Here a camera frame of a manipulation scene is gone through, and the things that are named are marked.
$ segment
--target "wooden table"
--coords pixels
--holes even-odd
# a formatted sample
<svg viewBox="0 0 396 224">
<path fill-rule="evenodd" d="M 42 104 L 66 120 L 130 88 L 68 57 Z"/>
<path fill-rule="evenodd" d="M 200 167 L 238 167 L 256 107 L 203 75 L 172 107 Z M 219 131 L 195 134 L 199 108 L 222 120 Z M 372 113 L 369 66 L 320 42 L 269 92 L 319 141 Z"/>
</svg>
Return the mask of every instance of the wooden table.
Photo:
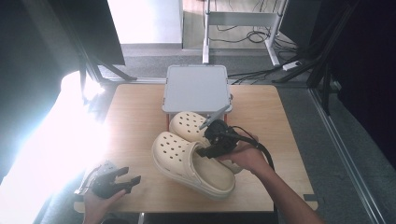
<svg viewBox="0 0 396 224">
<path fill-rule="evenodd" d="M 162 111 L 164 85 L 123 84 L 118 86 L 108 110 L 105 125 L 109 145 L 104 160 L 119 168 L 130 167 L 120 182 L 142 175 L 132 193 L 113 206 L 118 212 L 244 212 L 273 211 L 273 201 L 262 183 L 248 171 L 236 175 L 231 196 L 212 201 L 200 193 L 162 175 L 153 164 L 151 146 L 166 131 Z M 291 132 L 278 92 L 273 86 L 231 86 L 233 111 L 228 124 L 257 134 L 270 151 L 276 172 L 302 198 L 314 194 Z M 317 202 L 308 202 L 317 209 Z M 75 203 L 83 212 L 83 203 Z"/>
</svg>

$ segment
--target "bright light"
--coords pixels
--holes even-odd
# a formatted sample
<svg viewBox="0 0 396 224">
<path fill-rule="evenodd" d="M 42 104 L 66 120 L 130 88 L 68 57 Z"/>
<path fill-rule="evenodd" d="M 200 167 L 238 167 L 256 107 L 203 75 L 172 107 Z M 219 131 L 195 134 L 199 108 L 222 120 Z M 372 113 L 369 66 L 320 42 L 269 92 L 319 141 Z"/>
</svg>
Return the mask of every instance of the bright light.
<svg viewBox="0 0 396 224">
<path fill-rule="evenodd" d="M 86 90 L 93 97 L 100 88 L 88 80 Z M 0 223 L 33 223 L 48 197 L 98 162 L 106 145 L 106 129 L 82 103 L 79 73 L 70 74 L 0 186 Z"/>
<path fill-rule="evenodd" d="M 150 1 L 108 1 L 121 44 L 151 43 L 156 38 Z"/>
</svg>

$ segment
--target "gray plastic box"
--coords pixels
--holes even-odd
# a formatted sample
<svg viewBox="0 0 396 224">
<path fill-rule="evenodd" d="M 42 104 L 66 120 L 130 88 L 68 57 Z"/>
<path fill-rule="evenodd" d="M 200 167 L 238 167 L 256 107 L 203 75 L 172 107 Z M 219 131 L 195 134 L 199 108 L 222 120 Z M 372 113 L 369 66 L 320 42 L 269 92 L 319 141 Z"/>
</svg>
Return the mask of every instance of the gray plastic box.
<svg viewBox="0 0 396 224">
<path fill-rule="evenodd" d="M 182 111 L 211 114 L 231 104 L 227 70 L 222 65 L 168 67 L 163 111 L 173 117 Z M 231 112 L 230 106 L 225 113 Z"/>
</svg>

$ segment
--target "fingers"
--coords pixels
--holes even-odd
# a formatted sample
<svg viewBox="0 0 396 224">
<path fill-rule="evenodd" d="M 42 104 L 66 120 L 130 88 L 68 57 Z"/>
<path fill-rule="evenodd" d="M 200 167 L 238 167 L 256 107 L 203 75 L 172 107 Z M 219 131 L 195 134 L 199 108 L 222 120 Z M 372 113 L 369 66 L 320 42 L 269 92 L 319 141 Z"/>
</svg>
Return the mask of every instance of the fingers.
<svg viewBox="0 0 396 224">
<path fill-rule="evenodd" d="M 222 156 L 219 156 L 219 157 L 216 157 L 216 160 L 218 160 L 218 161 L 227 161 L 227 160 L 230 160 L 230 159 L 231 159 L 231 154 L 230 153 L 222 155 Z"/>
<path fill-rule="evenodd" d="M 119 192 L 117 192 L 116 194 L 114 194 L 113 196 L 111 196 L 111 198 L 109 198 L 108 200 L 110 203 L 114 203 L 118 199 L 122 198 L 122 196 L 124 196 L 125 194 L 126 194 L 126 190 L 122 189 Z"/>
</svg>

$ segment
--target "black cable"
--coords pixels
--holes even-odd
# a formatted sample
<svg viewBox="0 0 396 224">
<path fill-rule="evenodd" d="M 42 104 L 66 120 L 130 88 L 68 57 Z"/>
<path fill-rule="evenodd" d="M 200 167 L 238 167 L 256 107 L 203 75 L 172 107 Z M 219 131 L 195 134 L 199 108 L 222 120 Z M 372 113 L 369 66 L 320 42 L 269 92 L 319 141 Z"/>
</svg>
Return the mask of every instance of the black cable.
<svg viewBox="0 0 396 224">
<path fill-rule="evenodd" d="M 289 52 L 289 53 L 295 53 L 297 54 L 297 49 L 293 49 L 293 48 L 288 48 L 288 47 L 283 47 L 281 45 L 278 45 L 278 43 L 274 44 L 275 48 L 277 49 L 277 54 L 279 56 L 279 52 Z"/>
<path fill-rule="evenodd" d="M 248 133 L 245 129 L 243 129 L 243 128 L 239 127 L 239 126 L 230 126 L 230 128 L 237 128 L 237 129 L 240 129 L 240 130 L 242 130 L 245 134 L 249 135 L 251 139 L 257 141 L 257 140 L 253 137 L 253 135 L 251 135 L 251 133 Z"/>
<path fill-rule="evenodd" d="M 233 7 L 231 6 L 230 0 L 229 0 L 229 6 L 230 6 L 230 8 L 233 11 Z M 217 5 L 217 1 L 216 0 L 215 0 L 215 10 L 216 11 L 218 10 L 218 5 Z M 205 3 L 203 3 L 203 14 L 204 14 L 204 16 L 203 16 L 203 25 L 204 25 L 204 28 L 205 28 L 205 26 L 206 26 L 206 24 L 205 24 Z M 216 25 L 216 27 L 217 27 L 218 31 L 224 32 L 224 31 L 230 31 L 230 30 L 232 30 L 232 29 L 234 29 L 234 28 L 236 28 L 238 26 L 232 26 L 232 27 L 229 27 L 229 28 L 226 28 L 226 29 L 220 29 L 218 25 Z M 258 36 L 260 40 L 253 40 L 252 39 L 253 36 Z M 265 32 L 255 31 L 254 30 L 254 26 L 253 26 L 252 27 L 252 31 L 248 32 L 247 36 L 245 38 L 242 38 L 242 39 L 239 39 L 239 40 L 212 39 L 210 37 L 208 39 L 211 40 L 211 41 L 220 41 L 220 42 L 226 42 L 226 43 L 232 43 L 232 44 L 239 43 L 239 42 L 242 42 L 242 41 L 245 41 L 245 40 L 249 40 L 252 43 L 260 44 L 260 43 L 264 42 L 268 37 L 269 37 L 269 35 L 267 33 L 265 33 Z"/>
<path fill-rule="evenodd" d="M 284 58 L 284 57 L 281 55 L 281 53 L 290 53 L 290 52 L 292 52 L 292 51 L 289 51 L 289 50 L 280 50 L 280 51 L 277 52 L 277 57 L 280 58 L 280 59 L 282 59 L 283 61 L 288 61 L 289 59 Z"/>
<path fill-rule="evenodd" d="M 264 11 L 265 11 L 265 9 L 267 9 L 267 6 L 268 6 L 268 0 L 267 0 L 267 2 L 265 3 L 265 8 L 264 8 L 264 9 L 262 9 L 262 6 L 264 5 L 264 1 L 265 1 L 265 0 L 262 0 L 262 5 L 260 6 L 260 12 L 264 12 Z"/>
<path fill-rule="evenodd" d="M 286 50 L 286 51 L 289 51 L 289 52 L 296 52 L 298 49 L 297 48 L 290 48 L 290 47 L 285 47 L 285 46 L 282 46 L 281 44 L 279 44 L 279 42 L 277 42 L 278 40 L 276 39 L 275 41 L 274 41 L 274 46 L 277 48 L 277 49 L 284 49 L 284 50 Z"/>
<path fill-rule="evenodd" d="M 250 85 L 253 85 L 254 83 L 261 81 L 261 80 L 265 80 L 270 74 L 265 74 L 263 77 L 258 77 L 256 78 L 256 80 L 254 80 L 254 82 L 250 83 Z"/>
<path fill-rule="evenodd" d="M 233 82 L 231 85 L 234 85 L 236 83 L 239 82 L 239 84 L 241 84 L 244 80 L 249 79 L 251 77 L 259 77 L 261 75 L 264 75 L 264 77 L 270 75 L 271 73 L 279 70 L 282 68 L 283 65 L 297 61 L 300 58 L 300 55 L 295 55 L 294 57 L 288 59 L 287 61 L 283 62 L 280 66 L 274 67 L 272 69 L 269 70 L 263 70 L 263 71 L 259 71 L 259 72 L 251 72 L 251 73 L 245 73 L 245 74 L 233 74 L 233 75 L 229 75 L 228 77 L 237 77 L 237 76 L 245 76 L 248 75 L 246 77 L 241 77 L 239 79 L 237 79 L 235 82 Z"/>
<path fill-rule="evenodd" d="M 251 10 L 252 12 L 254 12 L 254 9 L 256 9 L 256 7 L 259 5 L 259 3 L 260 3 L 261 1 L 262 1 L 262 0 L 259 0 L 259 1 L 256 3 L 256 5 L 254 6 L 253 10 Z"/>
<path fill-rule="evenodd" d="M 287 44 L 291 44 L 291 45 L 297 46 L 297 45 L 296 45 L 295 43 L 293 43 L 293 42 L 289 42 L 289 41 L 282 40 L 282 39 L 279 39 L 279 38 L 276 38 L 276 40 L 277 40 L 277 41 L 280 41 L 280 42 L 284 42 L 284 43 L 287 43 Z"/>
<path fill-rule="evenodd" d="M 273 12 L 275 12 L 276 3 L 277 3 L 277 0 L 276 0 L 275 3 L 274 3 Z"/>
<path fill-rule="evenodd" d="M 228 0 L 228 6 L 230 6 L 231 11 L 233 11 L 233 7 L 231 6 L 231 0 Z"/>
</svg>

